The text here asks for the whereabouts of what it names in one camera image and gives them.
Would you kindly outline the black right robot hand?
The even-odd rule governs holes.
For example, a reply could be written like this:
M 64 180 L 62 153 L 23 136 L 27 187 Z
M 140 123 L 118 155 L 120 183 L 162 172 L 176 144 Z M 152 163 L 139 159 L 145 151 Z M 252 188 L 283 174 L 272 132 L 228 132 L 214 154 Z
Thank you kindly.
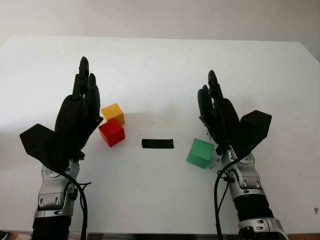
M 208 85 L 197 92 L 200 120 L 217 144 L 216 153 L 223 155 L 237 135 L 240 120 L 230 100 L 223 96 L 213 70 L 208 73 Z

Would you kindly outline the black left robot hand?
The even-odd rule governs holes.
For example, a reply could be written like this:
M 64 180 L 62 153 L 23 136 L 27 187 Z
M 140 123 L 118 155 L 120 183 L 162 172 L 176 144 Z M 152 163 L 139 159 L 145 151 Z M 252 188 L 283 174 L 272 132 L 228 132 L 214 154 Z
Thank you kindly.
M 54 135 L 49 142 L 49 163 L 63 172 L 70 159 L 84 157 L 82 149 L 90 135 L 102 122 L 100 93 L 96 77 L 89 71 L 89 61 L 82 57 L 75 75 L 72 94 L 68 95 L 58 112 Z

